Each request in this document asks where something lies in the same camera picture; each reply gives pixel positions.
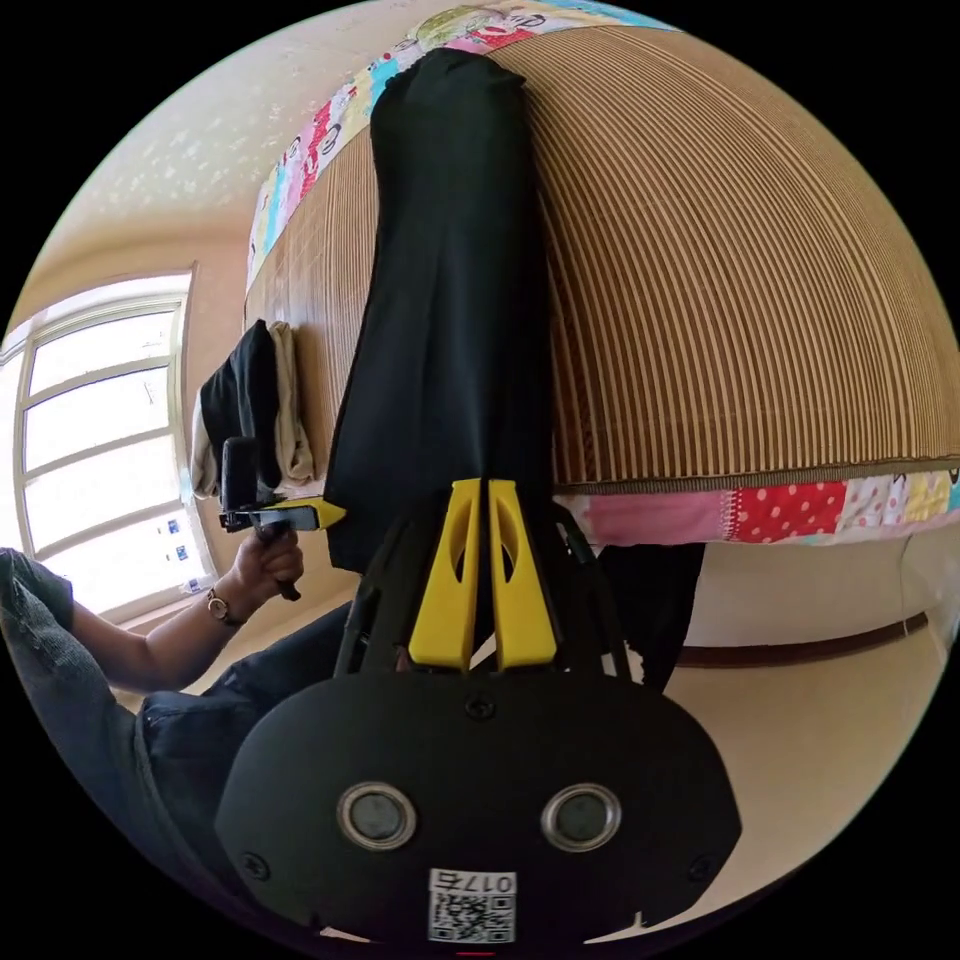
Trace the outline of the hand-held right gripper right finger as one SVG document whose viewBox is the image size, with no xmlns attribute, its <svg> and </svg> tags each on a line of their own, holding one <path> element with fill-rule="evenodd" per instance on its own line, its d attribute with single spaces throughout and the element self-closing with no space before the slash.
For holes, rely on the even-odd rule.
<svg viewBox="0 0 960 960">
<path fill-rule="evenodd" d="M 557 641 L 516 484 L 488 484 L 490 563 L 497 667 L 553 663 Z"/>
</svg>

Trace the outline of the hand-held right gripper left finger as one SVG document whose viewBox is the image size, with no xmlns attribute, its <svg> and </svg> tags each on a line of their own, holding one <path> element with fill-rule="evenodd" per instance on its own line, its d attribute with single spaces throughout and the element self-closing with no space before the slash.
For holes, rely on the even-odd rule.
<svg viewBox="0 0 960 960">
<path fill-rule="evenodd" d="M 451 488 L 436 551 L 408 644 L 425 669 L 467 669 L 474 644 L 480 570 L 481 481 Z"/>
</svg>

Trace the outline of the person's left hand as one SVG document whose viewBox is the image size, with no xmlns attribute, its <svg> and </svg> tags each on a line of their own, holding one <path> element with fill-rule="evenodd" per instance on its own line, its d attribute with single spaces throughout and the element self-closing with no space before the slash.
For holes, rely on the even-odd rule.
<svg viewBox="0 0 960 960">
<path fill-rule="evenodd" d="M 233 567 L 244 599 L 256 608 L 276 597 L 291 602 L 301 598 L 297 582 L 304 562 L 296 532 L 250 533 Z"/>
</svg>

